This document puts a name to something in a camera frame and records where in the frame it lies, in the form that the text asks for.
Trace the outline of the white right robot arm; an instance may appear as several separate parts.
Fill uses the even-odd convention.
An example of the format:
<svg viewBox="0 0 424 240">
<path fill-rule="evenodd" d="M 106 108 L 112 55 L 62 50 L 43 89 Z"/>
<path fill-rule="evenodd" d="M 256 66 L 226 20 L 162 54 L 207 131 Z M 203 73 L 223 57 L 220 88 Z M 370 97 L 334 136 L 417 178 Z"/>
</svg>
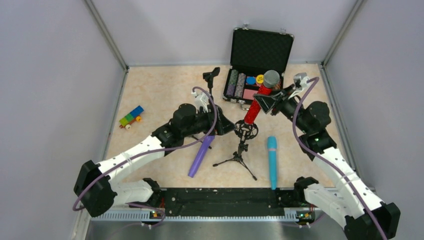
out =
<svg viewBox="0 0 424 240">
<path fill-rule="evenodd" d="M 265 113 L 281 112 L 292 122 L 302 151 L 331 180 L 337 193 L 329 192 L 313 177 L 300 177 L 294 184 L 306 201 L 337 222 L 349 240 L 390 240 L 396 236 L 401 212 L 395 203 L 385 203 L 364 184 L 343 157 L 326 127 L 331 122 L 327 103 L 314 101 L 304 107 L 302 100 L 290 98 L 285 91 L 275 95 L 255 94 Z"/>
</svg>

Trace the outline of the red glitter microphone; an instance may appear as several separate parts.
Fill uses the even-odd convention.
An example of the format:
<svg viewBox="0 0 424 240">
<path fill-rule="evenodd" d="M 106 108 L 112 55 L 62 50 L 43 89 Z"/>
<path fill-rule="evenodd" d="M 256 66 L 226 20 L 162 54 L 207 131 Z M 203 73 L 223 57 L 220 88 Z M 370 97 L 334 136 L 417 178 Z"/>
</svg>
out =
<svg viewBox="0 0 424 240">
<path fill-rule="evenodd" d="M 247 111 L 244 122 L 248 125 L 253 125 L 260 110 L 264 99 L 266 99 L 273 91 L 275 85 L 280 82 L 280 74 L 276 70 L 268 70 L 263 74 L 263 82 L 254 95 L 254 100 Z"/>
</svg>

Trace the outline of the purple toy microphone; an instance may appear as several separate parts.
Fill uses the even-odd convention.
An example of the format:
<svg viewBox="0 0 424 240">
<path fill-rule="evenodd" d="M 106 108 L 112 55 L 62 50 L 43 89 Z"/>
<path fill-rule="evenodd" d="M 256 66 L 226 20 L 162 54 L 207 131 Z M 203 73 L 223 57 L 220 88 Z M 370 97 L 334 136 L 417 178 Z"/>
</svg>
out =
<svg viewBox="0 0 424 240">
<path fill-rule="evenodd" d="M 191 164 L 191 167 L 188 171 L 188 176 L 190 178 L 193 178 L 196 173 L 199 170 L 199 167 L 208 151 L 208 149 L 210 148 L 211 143 L 213 142 L 213 140 L 215 139 L 214 135 L 208 135 L 206 136 L 202 141 L 201 141 L 201 146 L 194 158 L 193 163 Z"/>
</svg>

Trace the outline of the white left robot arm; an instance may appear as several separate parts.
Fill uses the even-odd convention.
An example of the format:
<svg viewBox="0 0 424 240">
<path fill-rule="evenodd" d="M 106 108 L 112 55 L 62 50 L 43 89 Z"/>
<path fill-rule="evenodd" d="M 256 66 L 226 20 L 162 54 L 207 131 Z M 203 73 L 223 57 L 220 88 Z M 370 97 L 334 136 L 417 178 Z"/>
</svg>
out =
<svg viewBox="0 0 424 240">
<path fill-rule="evenodd" d="M 223 136 L 234 129 L 235 124 L 218 105 L 198 112 L 192 104 L 181 104 L 167 123 L 132 148 L 98 163 L 85 162 L 73 188 L 78 197 L 73 210 L 85 209 L 91 217 L 98 217 L 114 206 L 148 202 L 154 193 L 153 180 L 144 178 L 135 184 L 123 184 L 122 180 L 144 165 L 185 148 L 184 140 L 189 136 Z"/>
</svg>

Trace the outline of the shock mount tripod mic stand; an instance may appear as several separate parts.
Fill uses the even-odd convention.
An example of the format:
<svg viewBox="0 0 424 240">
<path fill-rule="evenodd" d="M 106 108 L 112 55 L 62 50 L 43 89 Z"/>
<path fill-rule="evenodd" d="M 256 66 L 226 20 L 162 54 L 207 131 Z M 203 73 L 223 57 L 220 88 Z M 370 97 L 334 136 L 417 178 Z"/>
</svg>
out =
<svg viewBox="0 0 424 240">
<path fill-rule="evenodd" d="M 254 139 L 258 135 L 259 128 L 255 123 L 249 124 L 249 123 L 246 123 L 244 120 L 239 120 L 235 123 L 234 132 L 236 136 L 239 138 L 239 144 L 237 147 L 237 151 L 235 151 L 232 154 L 233 158 L 215 163 L 212 166 L 217 167 L 227 162 L 237 162 L 241 164 L 251 174 L 252 178 L 255 181 L 257 181 L 258 180 L 257 177 L 252 173 L 252 171 L 246 165 L 242 154 L 243 152 L 248 151 L 249 144 L 247 143 L 247 141 Z"/>
</svg>

